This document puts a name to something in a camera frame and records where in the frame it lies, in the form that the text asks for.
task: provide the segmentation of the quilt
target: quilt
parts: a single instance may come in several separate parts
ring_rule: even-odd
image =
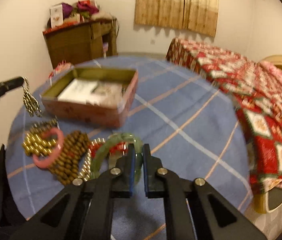
[[[247,142],[254,194],[282,188],[282,85],[261,64],[203,42],[174,38],[166,59],[199,73],[233,102]]]

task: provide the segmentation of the beige curtain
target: beige curtain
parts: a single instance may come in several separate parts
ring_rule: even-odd
[[[183,28],[215,37],[219,0],[185,0]]]
[[[135,24],[181,29],[184,0],[137,0]]]

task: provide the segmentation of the table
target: table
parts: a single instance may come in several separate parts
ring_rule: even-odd
[[[77,65],[137,68],[139,84],[125,125],[116,130],[71,120],[59,120],[60,129],[87,132],[90,138],[107,138],[113,132],[132,132],[149,143],[164,167],[180,177],[207,181],[241,212],[252,199],[248,183],[247,152],[231,100],[195,73],[167,61],[143,57],[109,57]],[[34,96],[54,83],[55,76]],[[52,118],[43,105],[43,120]],[[22,107],[14,119],[6,150],[6,170],[11,192],[21,214],[30,218],[63,186],[48,171],[40,170],[23,153],[21,143],[32,122]],[[115,201],[112,234],[115,239],[165,237],[162,199],[147,200],[143,178],[132,199]]]

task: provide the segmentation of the green bangle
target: green bangle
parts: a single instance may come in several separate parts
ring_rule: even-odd
[[[91,163],[91,176],[90,179],[95,179],[100,176],[100,167],[103,160],[107,157],[110,149],[116,146],[120,142],[127,142],[134,144],[134,150],[136,152],[136,162],[135,162],[135,184],[139,182],[141,177],[141,168],[143,164],[142,158],[142,146],[143,143],[139,137],[135,137],[131,133],[116,133],[111,135],[105,144],[103,144],[96,152],[96,155]]]

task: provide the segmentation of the wooden cabinet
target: wooden cabinet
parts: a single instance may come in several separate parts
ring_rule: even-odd
[[[44,34],[52,67],[65,60],[82,63],[103,56],[102,46],[109,43],[107,56],[117,54],[116,19],[85,22]]]

